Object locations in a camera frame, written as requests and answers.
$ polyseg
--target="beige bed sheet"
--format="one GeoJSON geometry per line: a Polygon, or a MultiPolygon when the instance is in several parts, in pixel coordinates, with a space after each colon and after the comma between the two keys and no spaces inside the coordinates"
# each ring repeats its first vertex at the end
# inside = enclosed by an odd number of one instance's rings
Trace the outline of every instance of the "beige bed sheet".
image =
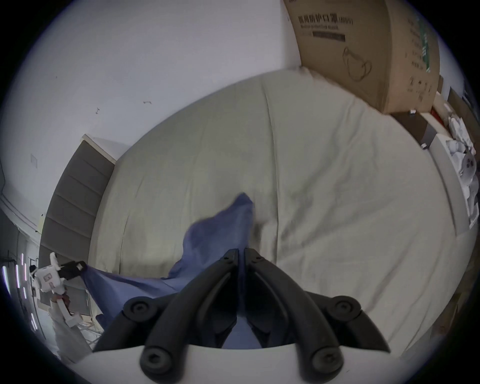
{"type": "Polygon", "coordinates": [[[89,263],[166,276],[189,225],[240,192],[255,204],[251,246],[305,290],[355,297],[396,355],[450,300],[477,232],[455,237],[433,160],[393,118],[278,71],[199,100],[119,159],[89,263]]]}

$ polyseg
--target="upholstered headboard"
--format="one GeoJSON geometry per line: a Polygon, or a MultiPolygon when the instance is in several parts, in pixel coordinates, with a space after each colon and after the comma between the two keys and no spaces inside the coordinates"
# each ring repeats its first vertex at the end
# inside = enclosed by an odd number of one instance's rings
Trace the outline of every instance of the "upholstered headboard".
{"type": "MultiPolygon", "coordinates": [[[[88,251],[95,217],[114,164],[86,141],[82,141],[65,168],[55,188],[45,216],[38,266],[50,264],[55,252],[59,264],[69,261],[88,262],[88,251]]],[[[83,281],[77,277],[66,283],[70,309],[90,314],[83,281]]],[[[42,303],[49,305],[51,294],[40,293],[42,303]]]]}

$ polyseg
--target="white wall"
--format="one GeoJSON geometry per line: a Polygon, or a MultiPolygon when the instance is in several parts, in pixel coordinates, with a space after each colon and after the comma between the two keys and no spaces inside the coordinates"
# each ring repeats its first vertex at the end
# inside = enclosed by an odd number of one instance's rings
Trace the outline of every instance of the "white wall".
{"type": "Polygon", "coordinates": [[[84,133],[126,149],[209,93],[299,64],[282,0],[76,2],[29,53],[4,105],[4,194],[37,224],[84,133]]]}
{"type": "Polygon", "coordinates": [[[444,78],[442,96],[445,100],[448,99],[450,87],[462,96],[465,81],[460,64],[458,64],[452,51],[440,37],[438,38],[438,48],[440,50],[440,75],[444,78]]]}

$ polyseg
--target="mattress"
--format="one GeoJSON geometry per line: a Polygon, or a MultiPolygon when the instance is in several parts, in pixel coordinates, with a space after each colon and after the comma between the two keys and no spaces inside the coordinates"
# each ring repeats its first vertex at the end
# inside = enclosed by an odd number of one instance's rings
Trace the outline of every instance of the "mattress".
{"type": "Polygon", "coordinates": [[[432,158],[392,117],[298,69],[209,95],[131,147],[89,264],[166,276],[187,228],[240,192],[255,205],[250,246],[305,290],[356,298],[396,355],[450,300],[477,233],[455,236],[432,158]]]}

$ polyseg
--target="blue fabric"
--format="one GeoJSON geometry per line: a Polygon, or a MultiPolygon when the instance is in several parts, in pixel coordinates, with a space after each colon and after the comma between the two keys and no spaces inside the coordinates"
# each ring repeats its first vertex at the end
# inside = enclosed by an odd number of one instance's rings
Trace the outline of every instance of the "blue fabric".
{"type": "Polygon", "coordinates": [[[137,296],[161,297],[182,290],[200,272],[230,249],[239,250],[239,317],[224,344],[229,349],[260,348],[243,315],[244,249],[253,224],[253,203],[242,193],[233,204],[213,217],[200,220],[187,230],[183,256],[162,279],[124,277],[88,267],[82,279],[103,316],[97,320],[105,329],[123,308],[137,296]]]}

